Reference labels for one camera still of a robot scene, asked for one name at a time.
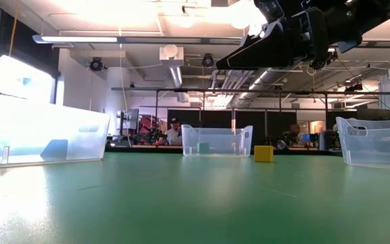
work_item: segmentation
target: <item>security camera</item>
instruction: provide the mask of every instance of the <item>security camera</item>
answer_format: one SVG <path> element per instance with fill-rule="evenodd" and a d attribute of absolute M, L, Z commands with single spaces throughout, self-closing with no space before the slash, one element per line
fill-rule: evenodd
<path fill-rule="evenodd" d="M 201 64 L 204 67 L 212 67 L 213 65 L 215 65 L 215 60 L 213 59 L 213 56 L 211 54 L 205 54 Z"/>
<path fill-rule="evenodd" d="M 89 64 L 89 68 L 92 71 L 102 71 L 104 65 L 102 63 L 102 58 L 94 57 L 91 63 Z"/>

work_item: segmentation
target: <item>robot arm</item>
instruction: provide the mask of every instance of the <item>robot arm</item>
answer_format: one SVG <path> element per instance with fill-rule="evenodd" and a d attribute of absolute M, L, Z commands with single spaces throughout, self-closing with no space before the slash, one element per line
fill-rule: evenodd
<path fill-rule="evenodd" d="M 326 65 L 329 45 L 341 53 L 357 47 L 362 35 L 390 19 L 390 0 L 254 0 L 268 24 L 264 36 L 247 36 L 218 61 L 218 69 L 253 70 L 312 61 Z"/>

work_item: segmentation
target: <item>desk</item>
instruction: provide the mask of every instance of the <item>desk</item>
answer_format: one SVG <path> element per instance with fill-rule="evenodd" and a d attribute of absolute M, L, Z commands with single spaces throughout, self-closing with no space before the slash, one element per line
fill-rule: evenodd
<path fill-rule="evenodd" d="M 159 146 L 159 145 L 133 145 L 133 148 L 172 148 L 183 149 L 183 146 Z"/>
<path fill-rule="evenodd" d="M 184 157 L 0 169 L 0 243 L 390 243 L 390 169 Z"/>
<path fill-rule="evenodd" d="M 289 150 L 318 150 L 317 148 L 290 147 Z"/>

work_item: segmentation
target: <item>yellow cube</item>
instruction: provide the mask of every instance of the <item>yellow cube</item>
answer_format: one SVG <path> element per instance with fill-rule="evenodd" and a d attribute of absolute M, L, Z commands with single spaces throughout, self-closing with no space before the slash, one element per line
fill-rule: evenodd
<path fill-rule="evenodd" d="M 255 162 L 274 162 L 274 148 L 273 146 L 255 146 L 254 147 Z"/>

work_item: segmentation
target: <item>fluorescent light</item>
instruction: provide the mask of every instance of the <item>fluorescent light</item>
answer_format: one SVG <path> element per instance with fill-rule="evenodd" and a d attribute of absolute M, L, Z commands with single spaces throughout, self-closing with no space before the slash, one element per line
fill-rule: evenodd
<path fill-rule="evenodd" d="M 374 101 L 361 102 L 361 103 L 358 103 L 358 104 L 347 106 L 347 108 L 355 108 L 357 106 L 361 106 L 361 105 L 364 105 L 364 104 L 369 104 L 371 102 L 374 102 Z"/>
<path fill-rule="evenodd" d="M 116 37 L 41 37 L 50 43 L 116 43 Z"/>

